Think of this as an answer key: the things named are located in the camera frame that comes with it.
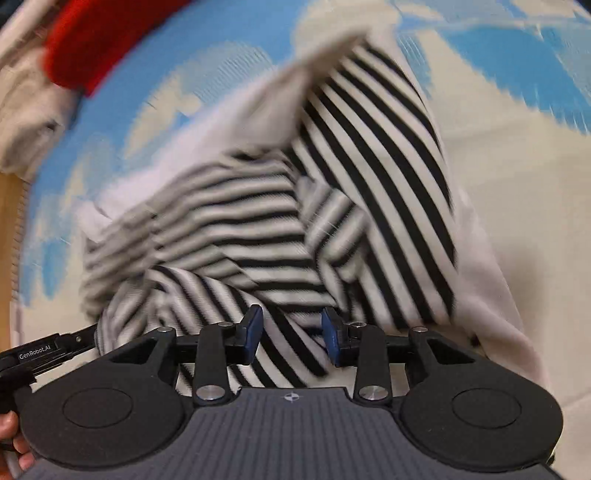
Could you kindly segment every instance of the metal bolt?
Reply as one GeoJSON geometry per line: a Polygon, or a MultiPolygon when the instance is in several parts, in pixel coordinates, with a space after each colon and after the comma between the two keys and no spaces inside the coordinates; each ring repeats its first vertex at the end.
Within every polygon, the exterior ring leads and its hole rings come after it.
{"type": "Polygon", "coordinates": [[[383,400],[388,396],[388,390],[379,385],[368,385],[359,389],[359,396],[369,401],[383,400]]]}
{"type": "Polygon", "coordinates": [[[361,330],[365,327],[365,323],[363,322],[353,322],[349,324],[349,333],[353,338],[361,338],[361,330]]]}
{"type": "Polygon", "coordinates": [[[199,387],[195,394],[204,401],[212,401],[212,400],[219,400],[226,394],[226,390],[224,390],[219,385],[204,385],[199,387]]]}

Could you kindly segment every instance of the striped fabric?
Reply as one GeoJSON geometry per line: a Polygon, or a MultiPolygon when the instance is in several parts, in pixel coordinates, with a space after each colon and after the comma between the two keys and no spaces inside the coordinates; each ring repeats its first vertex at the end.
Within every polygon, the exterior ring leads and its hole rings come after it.
{"type": "MultiPolygon", "coordinates": [[[[302,387],[330,364],[320,312],[396,332],[448,323],[454,219],[421,96],[382,51],[344,57],[282,151],[231,152],[187,173],[89,242],[86,313],[102,352],[160,325],[184,335],[263,306],[239,385],[302,387]]],[[[190,382],[191,369],[183,366],[190,382]]]]}

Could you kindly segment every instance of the red object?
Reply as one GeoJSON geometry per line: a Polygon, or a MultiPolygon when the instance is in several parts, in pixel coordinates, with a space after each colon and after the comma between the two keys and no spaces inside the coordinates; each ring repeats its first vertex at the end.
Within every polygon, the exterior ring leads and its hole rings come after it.
{"type": "Polygon", "coordinates": [[[144,35],[189,1],[70,0],[47,38],[47,76],[90,96],[144,35]]]}

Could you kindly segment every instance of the bed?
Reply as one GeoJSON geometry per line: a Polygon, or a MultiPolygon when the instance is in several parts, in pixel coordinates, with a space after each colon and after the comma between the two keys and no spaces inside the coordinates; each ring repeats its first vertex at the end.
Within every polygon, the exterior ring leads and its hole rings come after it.
{"type": "Polygon", "coordinates": [[[22,243],[15,341],[84,324],[75,215],[81,201],[149,165],[179,128],[238,85],[327,33],[379,19],[397,25],[399,45],[431,97],[453,168],[491,236],[526,333],[550,370],[566,418],[558,469],[569,480],[588,480],[591,227],[582,220],[591,211],[590,18],[562,0],[190,4],[83,104],[39,172],[22,243]]]}

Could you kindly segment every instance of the wooden edge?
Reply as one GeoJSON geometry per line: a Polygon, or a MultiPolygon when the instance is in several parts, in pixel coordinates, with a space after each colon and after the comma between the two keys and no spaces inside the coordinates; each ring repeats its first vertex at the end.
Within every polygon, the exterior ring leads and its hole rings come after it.
{"type": "Polygon", "coordinates": [[[0,174],[0,351],[10,348],[10,304],[15,228],[22,195],[22,180],[0,174]]]}

